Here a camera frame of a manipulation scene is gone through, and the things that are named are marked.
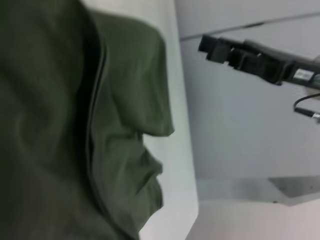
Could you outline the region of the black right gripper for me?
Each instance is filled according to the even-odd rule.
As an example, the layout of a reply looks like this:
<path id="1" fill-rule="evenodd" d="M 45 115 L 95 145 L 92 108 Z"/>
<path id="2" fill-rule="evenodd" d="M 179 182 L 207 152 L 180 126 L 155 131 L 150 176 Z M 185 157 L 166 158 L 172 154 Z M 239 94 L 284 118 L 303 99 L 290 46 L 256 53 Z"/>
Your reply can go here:
<path id="1" fill-rule="evenodd" d="M 280 86 L 283 82 L 307 88 L 320 87 L 320 65 L 315 61 L 280 51 L 257 42 L 245 40 L 240 46 L 231 45 L 219 38 L 203 35 L 198 51 L 207 53 L 206 60 L 224 63 L 233 69 L 257 76 Z"/>

